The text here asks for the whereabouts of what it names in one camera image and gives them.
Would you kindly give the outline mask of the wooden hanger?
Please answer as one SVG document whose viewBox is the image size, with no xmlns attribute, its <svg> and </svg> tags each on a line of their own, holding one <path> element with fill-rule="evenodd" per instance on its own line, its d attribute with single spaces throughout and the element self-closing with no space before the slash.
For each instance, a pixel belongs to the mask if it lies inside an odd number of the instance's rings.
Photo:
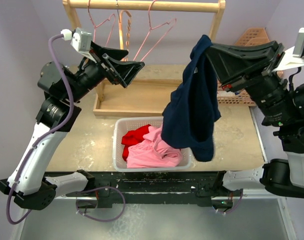
<svg viewBox="0 0 304 240">
<path fill-rule="evenodd" d="M 132 15 L 128 10 L 120 10 L 118 0 L 116 0 L 116 7 L 118 14 L 119 46 L 121 50 L 127 50 L 129 52 Z"/>
</svg>

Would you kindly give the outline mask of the red t shirt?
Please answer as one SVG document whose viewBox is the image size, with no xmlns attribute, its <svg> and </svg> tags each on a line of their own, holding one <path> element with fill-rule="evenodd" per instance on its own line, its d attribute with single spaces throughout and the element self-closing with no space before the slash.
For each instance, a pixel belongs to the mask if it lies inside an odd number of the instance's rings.
<svg viewBox="0 0 304 240">
<path fill-rule="evenodd" d="M 128 148 L 141 143 L 144 140 L 143 136 L 145 134 L 149 133 L 150 126 L 151 125 L 147 124 L 147 125 L 141 126 L 138 129 L 130 130 L 122 137 L 121 144 L 124 145 L 122 158 L 125 162 L 127 162 L 127 158 L 129 155 Z"/>
</svg>

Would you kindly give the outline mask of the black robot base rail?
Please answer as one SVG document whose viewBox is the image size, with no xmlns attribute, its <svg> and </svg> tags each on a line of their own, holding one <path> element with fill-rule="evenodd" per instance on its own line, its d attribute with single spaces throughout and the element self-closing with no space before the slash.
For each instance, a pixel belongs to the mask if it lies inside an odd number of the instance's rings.
<svg viewBox="0 0 304 240">
<path fill-rule="evenodd" d="M 93 200 L 98 207 L 110 208 L 113 204 L 198 205 L 210 207 L 222 201 L 231 207 L 231 201 L 241 195 L 240 190 L 223 187 L 221 171 L 170 171 L 170 172 L 115 172 L 92 171 L 95 178 L 88 189 L 93 193 L 67 193 L 66 197 Z"/>
</svg>

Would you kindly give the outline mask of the pink wire hanger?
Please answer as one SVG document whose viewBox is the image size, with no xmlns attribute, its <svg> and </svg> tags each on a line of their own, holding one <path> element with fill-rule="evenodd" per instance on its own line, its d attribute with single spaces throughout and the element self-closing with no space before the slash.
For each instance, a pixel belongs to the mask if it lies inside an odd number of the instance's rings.
<svg viewBox="0 0 304 240">
<path fill-rule="evenodd" d="M 100 30 L 103 29 L 103 30 L 105 30 L 105 33 L 106 33 L 105 46 L 107 47 L 110 43 L 110 39 L 112 37 L 114 27 L 116 24 L 116 15 L 114 13 L 112 13 L 109 17 L 102 20 L 100 23 L 97 23 L 90 10 L 91 3 L 92 3 L 91 0 L 89 0 L 87 2 L 87 14 L 88 14 L 89 20 L 93 26 L 93 41 L 95 43 L 100 43 L 102 41 L 99 38 L 103 37 L 103 35 L 100 34 Z"/>
<path fill-rule="evenodd" d="M 151 52 L 160 44 L 160 42 L 168 35 L 168 33 L 177 24 L 177 18 L 173 17 L 166 21 L 154 22 L 152 19 L 152 7 L 157 3 L 153 0 L 148 8 L 148 31 L 138 48 L 133 60 L 143 62 L 151 54 Z"/>
</svg>

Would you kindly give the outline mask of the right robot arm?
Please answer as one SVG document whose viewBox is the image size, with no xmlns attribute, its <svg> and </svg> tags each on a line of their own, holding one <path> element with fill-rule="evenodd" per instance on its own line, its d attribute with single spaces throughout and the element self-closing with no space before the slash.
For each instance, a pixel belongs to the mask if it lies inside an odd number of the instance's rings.
<svg viewBox="0 0 304 240">
<path fill-rule="evenodd" d="M 273 159 L 259 168 L 259 183 L 278 196 L 304 199 L 304 84 L 279 71 L 304 67 L 304 45 L 284 49 L 272 41 L 257 46 L 213 44 L 205 54 L 221 88 L 245 90 L 264 115 L 262 125 L 277 128 L 287 159 Z"/>
</svg>

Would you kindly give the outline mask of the pink t shirt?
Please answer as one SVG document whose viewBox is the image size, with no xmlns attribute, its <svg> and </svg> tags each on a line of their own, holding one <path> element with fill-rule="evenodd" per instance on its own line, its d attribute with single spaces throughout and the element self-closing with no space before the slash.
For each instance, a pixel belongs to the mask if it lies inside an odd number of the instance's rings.
<svg viewBox="0 0 304 240">
<path fill-rule="evenodd" d="M 144 140 L 128 148 L 127 163 L 130 168 L 176 167 L 182 160 L 179 149 L 169 146 L 161 138 L 161 127 L 149 127 Z"/>
</svg>

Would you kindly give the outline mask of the navy blue t shirt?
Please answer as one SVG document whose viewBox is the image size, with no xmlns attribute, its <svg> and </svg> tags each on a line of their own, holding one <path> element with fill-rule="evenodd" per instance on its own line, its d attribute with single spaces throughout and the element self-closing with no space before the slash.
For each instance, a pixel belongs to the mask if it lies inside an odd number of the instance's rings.
<svg viewBox="0 0 304 240">
<path fill-rule="evenodd" d="M 182 73 L 182 83 L 171 92 L 162 113 L 162 139 L 176 149 L 190 148 L 199 162 L 210 162 L 214 157 L 214 124 L 221 117 L 217 77 L 205 54 L 211 45 L 207 35 L 198 40 Z"/>
</svg>

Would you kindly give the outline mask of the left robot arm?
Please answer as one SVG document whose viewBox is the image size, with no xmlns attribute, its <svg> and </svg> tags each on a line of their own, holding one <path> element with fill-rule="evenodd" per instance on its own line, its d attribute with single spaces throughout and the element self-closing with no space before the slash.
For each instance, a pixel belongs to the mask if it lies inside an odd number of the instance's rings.
<svg viewBox="0 0 304 240">
<path fill-rule="evenodd" d="M 0 191 L 23 209 L 42 210 L 56 197 L 73 192 L 93 194 L 95 178 L 91 174 L 78 170 L 46 177 L 47 166 L 81 112 L 77 103 L 103 80 L 128 87 L 145 65 L 142 61 L 125 61 L 128 51 L 123 49 L 93 42 L 73 43 L 72 47 L 83 56 L 76 73 L 53 62 L 43 66 L 38 86 L 45 100 L 36 116 L 32 138 L 12 175 L 0 180 Z"/>
</svg>

